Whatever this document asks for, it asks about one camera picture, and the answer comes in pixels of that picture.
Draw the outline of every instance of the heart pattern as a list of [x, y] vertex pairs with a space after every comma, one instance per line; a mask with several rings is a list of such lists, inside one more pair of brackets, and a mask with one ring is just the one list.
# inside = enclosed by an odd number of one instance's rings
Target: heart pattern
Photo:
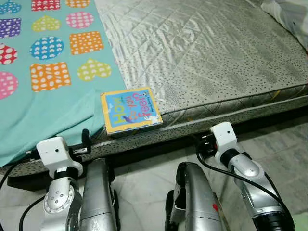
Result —
[[95, 76], [106, 78], [111, 75], [111, 66], [89, 58], [80, 68], [78, 68], [77, 75], [83, 81], [91, 81]]
[[12, 95], [18, 87], [18, 79], [9, 72], [0, 72], [0, 100]]
[[31, 48], [30, 54], [39, 60], [52, 59], [62, 53], [64, 43], [61, 39], [49, 36], [35, 41]]
[[17, 51], [14, 48], [0, 43], [0, 64], [8, 65], [13, 63], [17, 59], [17, 55]]
[[4, 4], [0, 4], [0, 14], [17, 13], [21, 10], [21, 4], [8, 0]]
[[36, 32], [44, 30], [58, 30], [61, 26], [61, 22], [57, 19], [51, 18], [49, 16], [43, 16], [40, 19], [36, 20], [31, 28]]
[[60, 0], [31, 0], [32, 11], [52, 11], [60, 9]]

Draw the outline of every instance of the cartoon illustration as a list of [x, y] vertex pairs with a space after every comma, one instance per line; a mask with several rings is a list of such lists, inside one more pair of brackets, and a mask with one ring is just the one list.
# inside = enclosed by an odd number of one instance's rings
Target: cartoon illustration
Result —
[[153, 115], [146, 116], [146, 115], [145, 115], [143, 118], [144, 118], [145, 120], [151, 120], [153, 124], [156, 124], [156, 123], [159, 122], [159, 121], [158, 121], [158, 119], [159, 119], [158, 115], [156, 115], [156, 116], [153, 116]]
[[111, 109], [113, 108], [114, 106], [110, 103], [109, 106], [108, 106], [108, 113], [111, 113]]
[[134, 122], [130, 120], [130, 118], [128, 118], [127, 116], [123, 116], [123, 119], [126, 120], [126, 122], [133, 124]]

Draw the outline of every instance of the tile floor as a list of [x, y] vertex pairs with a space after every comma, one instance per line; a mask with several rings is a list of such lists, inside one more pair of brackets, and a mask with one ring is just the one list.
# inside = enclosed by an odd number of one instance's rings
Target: tile floor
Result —
[[[271, 176], [292, 214], [308, 211], [307, 139], [307, 116], [238, 136], [240, 145]], [[113, 186], [119, 195], [123, 231], [164, 230], [165, 198], [174, 187], [177, 166], [183, 161], [198, 163], [193, 147], [115, 170]], [[216, 165], [213, 159], [209, 163]], [[233, 179], [207, 169], [204, 171], [222, 204], [231, 231], [254, 231]], [[83, 191], [84, 179], [79, 183]], [[0, 218], [4, 230], [18, 230], [22, 212], [44, 193], [44, 190], [28, 192], [4, 186], [0, 193]], [[39, 230], [42, 210], [40, 203], [28, 213], [25, 231]]]

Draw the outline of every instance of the book cover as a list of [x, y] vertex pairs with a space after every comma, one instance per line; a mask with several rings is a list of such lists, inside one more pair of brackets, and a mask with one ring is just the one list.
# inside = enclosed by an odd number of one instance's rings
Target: book cover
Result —
[[107, 134], [163, 123], [149, 87], [101, 94]]

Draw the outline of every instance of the red dot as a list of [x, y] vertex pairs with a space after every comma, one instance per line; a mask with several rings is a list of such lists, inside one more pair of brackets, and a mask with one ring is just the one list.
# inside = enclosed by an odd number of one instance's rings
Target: red dot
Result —
[[216, 204], [213, 204], [213, 208], [218, 212], [218, 206]]

